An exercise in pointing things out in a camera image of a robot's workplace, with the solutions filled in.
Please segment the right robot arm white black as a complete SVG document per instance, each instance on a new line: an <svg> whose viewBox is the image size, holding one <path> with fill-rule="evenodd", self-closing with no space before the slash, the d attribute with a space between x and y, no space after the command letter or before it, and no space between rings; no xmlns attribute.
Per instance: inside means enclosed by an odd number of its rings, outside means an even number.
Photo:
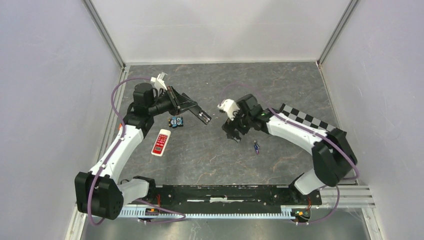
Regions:
<svg viewBox="0 0 424 240"><path fill-rule="evenodd" d="M318 121L308 114L286 106L278 112L262 108L252 94L238 100L224 99L217 105L227 115L222 129L229 139L239 142L250 129L282 138L302 148L312 157L313 167L290 185L289 199L302 204L309 194L322 187L335 187L350 171L359 175L358 160L347 141L346 133Z"/></svg>

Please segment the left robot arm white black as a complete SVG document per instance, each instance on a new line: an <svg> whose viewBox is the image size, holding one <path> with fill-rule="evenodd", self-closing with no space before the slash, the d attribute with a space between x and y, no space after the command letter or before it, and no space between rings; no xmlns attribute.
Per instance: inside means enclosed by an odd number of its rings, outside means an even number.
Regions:
<svg viewBox="0 0 424 240"><path fill-rule="evenodd" d="M155 116L166 112L177 116L186 111L206 125L212 119L196 101L185 93L177 92L172 86L147 82L137 84L133 101L126 115L120 118L118 134L111 146L88 172L79 172L74 179L78 211L114 220L125 205L136 200L153 203L158 195L154 179L135 176L128 182L120 183L121 172L152 128Z"/></svg>

